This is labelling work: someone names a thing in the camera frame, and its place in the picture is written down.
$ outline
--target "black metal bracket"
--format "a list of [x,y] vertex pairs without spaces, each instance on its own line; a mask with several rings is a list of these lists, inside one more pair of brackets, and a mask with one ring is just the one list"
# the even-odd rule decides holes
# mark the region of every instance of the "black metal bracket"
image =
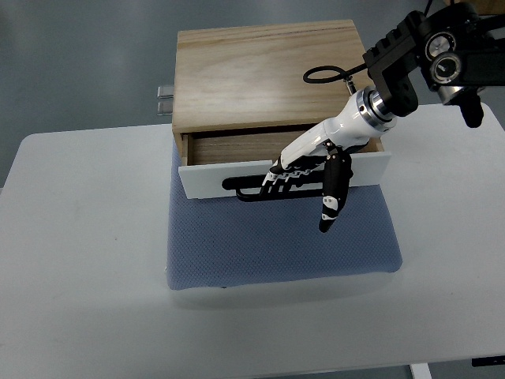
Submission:
[[268,196],[261,196],[259,193],[243,193],[242,190],[257,188],[260,189],[263,184],[265,175],[251,175],[240,176],[233,178],[226,178],[223,180],[223,188],[225,190],[234,190],[237,198],[240,201],[254,202],[254,201],[270,201],[270,200],[285,200],[285,199],[299,199],[304,197],[321,197],[323,196],[322,189],[296,189],[305,184],[323,183],[324,172],[319,170],[311,171],[309,174],[301,174],[297,178],[288,178],[282,184],[278,184],[277,191],[270,192]]
[[497,357],[472,359],[473,367],[498,366],[498,365],[505,365],[505,355],[500,355]]

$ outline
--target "blue cushion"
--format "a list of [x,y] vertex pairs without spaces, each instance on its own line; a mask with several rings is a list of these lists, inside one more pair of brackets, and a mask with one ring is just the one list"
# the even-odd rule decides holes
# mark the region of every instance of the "blue cushion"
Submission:
[[346,207],[322,234],[320,198],[188,200],[180,164],[174,147],[166,271],[173,290],[394,272],[402,265],[379,186],[350,188]]

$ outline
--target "wooden drawer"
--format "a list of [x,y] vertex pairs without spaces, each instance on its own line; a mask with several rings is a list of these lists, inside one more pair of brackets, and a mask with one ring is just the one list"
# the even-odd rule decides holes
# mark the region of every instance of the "wooden drawer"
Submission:
[[[201,175],[217,178],[223,163],[238,163],[231,176],[266,174],[283,148],[336,116],[349,98],[341,81],[306,84],[304,72],[325,65],[350,69],[363,62],[364,52],[349,20],[179,32],[173,132],[186,194],[232,195],[198,185]],[[357,88],[372,85],[366,72],[353,78]],[[378,151],[379,141],[366,150]],[[188,191],[188,180],[200,187],[197,195]]]

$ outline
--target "robotic hand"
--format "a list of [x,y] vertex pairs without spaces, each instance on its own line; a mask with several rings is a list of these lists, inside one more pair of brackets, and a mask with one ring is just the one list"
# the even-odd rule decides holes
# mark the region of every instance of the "robotic hand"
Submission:
[[337,117],[320,122],[282,150],[263,181],[260,196],[276,193],[280,186],[289,190],[291,178],[308,175],[324,164],[320,230],[326,232],[346,203],[353,175],[350,154],[395,124],[396,118],[385,110],[377,90],[367,87],[354,93]]
[[[348,72],[322,66],[305,73],[309,83],[343,79],[351,97],[338,116],[317,124],[282,150],[263,181],[260,199],[270,200],[281,188],[289,192],[293,181],[311,177],[324,163],[320,230],[326,232],[346,202],[352,177],[350,153],[395,126],[395,116],[405,117],[417,109],[408,78],[417,67],[444,105],[459,106],[469,127],[481,124],[484,112],[478,93],[486,85],[505,85],[505,39],[496,40],[489,33],[505,26],[505,15],[481,19],[468,3],[448,6],[430,17],[427,12],[409,13],[363,55],[364,65]],[[329,69],[340,75],[309,78]],[[355,92],[350,74],[362,69],[368,69],[376,87]]]

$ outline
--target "black fingertip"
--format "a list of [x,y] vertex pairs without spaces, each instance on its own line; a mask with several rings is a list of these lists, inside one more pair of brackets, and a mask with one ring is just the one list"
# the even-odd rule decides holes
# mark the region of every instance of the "black fingertip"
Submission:
[[330,230],[331,225],[333,225],[335,220],[319,220],[319,231],[321,233],[326,233]]

